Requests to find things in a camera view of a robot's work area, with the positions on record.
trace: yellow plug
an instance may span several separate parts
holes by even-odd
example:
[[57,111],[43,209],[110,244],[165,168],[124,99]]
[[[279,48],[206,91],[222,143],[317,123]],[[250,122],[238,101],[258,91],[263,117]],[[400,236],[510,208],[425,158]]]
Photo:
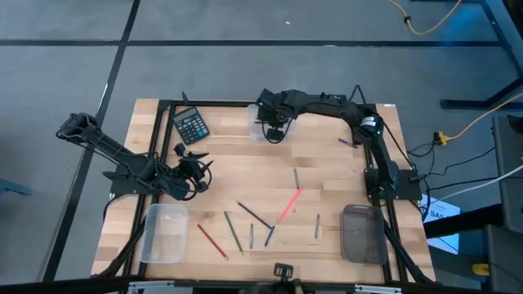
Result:
[[449,137],[443,135],[442,131],[438,131],[438,143],[440,143],[441,146],[447,145],[447,142],[449,141]]
[[472,272],[480,276],[489,275],[489,265],[487,264],[474,264],[472,265]]

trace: gray carpet floor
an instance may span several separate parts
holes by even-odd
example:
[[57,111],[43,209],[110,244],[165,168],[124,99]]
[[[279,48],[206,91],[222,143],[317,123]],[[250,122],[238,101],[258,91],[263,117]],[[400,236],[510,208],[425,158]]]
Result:
[[[435,24],[452,7],[399,2],[419,28]],[[4,0],[0,38],[118,40],[131,5],[131,0]],[[502,28],[508,28],[506,35],[520,42],[503,5],[492,8]],[[131,39],[492,41],[496,36],[475,4],[463,4],[434,34],[416,37],[386,0],[149,0],[141,2]],[[96,113],[115,53],[116,47],[0,47],[0,178],[35,191],[31,197],[9,193],[0,198],[1,284],[38,279],[82,153],[54,133],[68,113]],[[194,100],[255,100],[264,87],[350,93],[360,84],[368,102],[397,105],[407,147],[413,148],[429,142],[434,131],[456,133],[481,114],[443,110],[440,99],[482,100],[515,78],[500,48],[128,47],[103,129],[123,141],[137,98],[180,99],[185,91]],[[436,149],[435,170],[490,149],[490,125],[485,118],[460,140]],[[429,158],[414,161],[422,171],[429,168]],[[103,158],[93,159],[56,278],[89,275],[109,196],[110,183],[101,172],[113,168]],[[496,175],[490,154],[429,182]],[[449,202],[463,211],[498,203],[498,187]],[[479,237],[464,234],[461,250],[480,252]],[[443,271],[438,279],[478,287]]]

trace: calculator display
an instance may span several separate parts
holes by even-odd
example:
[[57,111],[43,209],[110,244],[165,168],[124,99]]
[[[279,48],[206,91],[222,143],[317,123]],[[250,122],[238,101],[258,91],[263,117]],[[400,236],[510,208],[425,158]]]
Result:
[[179,114],[179,115],[175,116],[173,120],[175,123],[178,123],[196,113],[197,113],[196,109],[189,109],[189,110],[185,111],[183,114]]

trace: clear plastic container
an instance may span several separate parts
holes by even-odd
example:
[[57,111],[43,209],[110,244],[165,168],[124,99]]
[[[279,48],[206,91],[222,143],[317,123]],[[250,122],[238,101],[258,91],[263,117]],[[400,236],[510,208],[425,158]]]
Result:
[[373,265],[387,261],[383,214],[379,207],[347,205],[340,220],[342,256],[345,260]]
[[[258,105],[249,105],[247,107],[248,111],[248,134],[253,138],[254,140],[266,140],[266,138],[263,136],[263,130],[262,130],[262,124],[256,123],[258,121]],[[287,135],[283,139],[283,142],[287,140],[288,138],[292,138],[294,136],[294,127],[295,123],[292,123],[291,126],[288,128]],[[284,124],[284,126],[281,128],[282,131],[285,131],[287,129],[287,123]]]
[[187,247],[189,214],[180,204],[153,204],[147,212],[140,261],[177,263]]

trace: black bracket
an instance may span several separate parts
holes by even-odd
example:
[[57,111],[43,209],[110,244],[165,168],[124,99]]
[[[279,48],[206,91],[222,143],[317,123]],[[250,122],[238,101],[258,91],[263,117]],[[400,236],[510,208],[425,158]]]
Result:
[[112,194],[161,194],[160,189],[148,189],[138,184],[135,180],[128,179],[125,174],[127,169],[118,165],[116,171],[104,171],[104,176],[113,181],[110,192]]
[[273,274],[276,277],[280,277],[282,282],[286,282],[293,277],[294,268],[292,265],[275,263]]
[[380,200],[388,198],[393,200],[421,200],[422,191],[419,183],[411,183],[409,178],[417,176],[415,171],[400,170],[398,177],[398,185],[396,189],[385,190],[378,182],[378,169],[366,168],[364,170],[365,188],[367,189],[367,197],[369,200]]

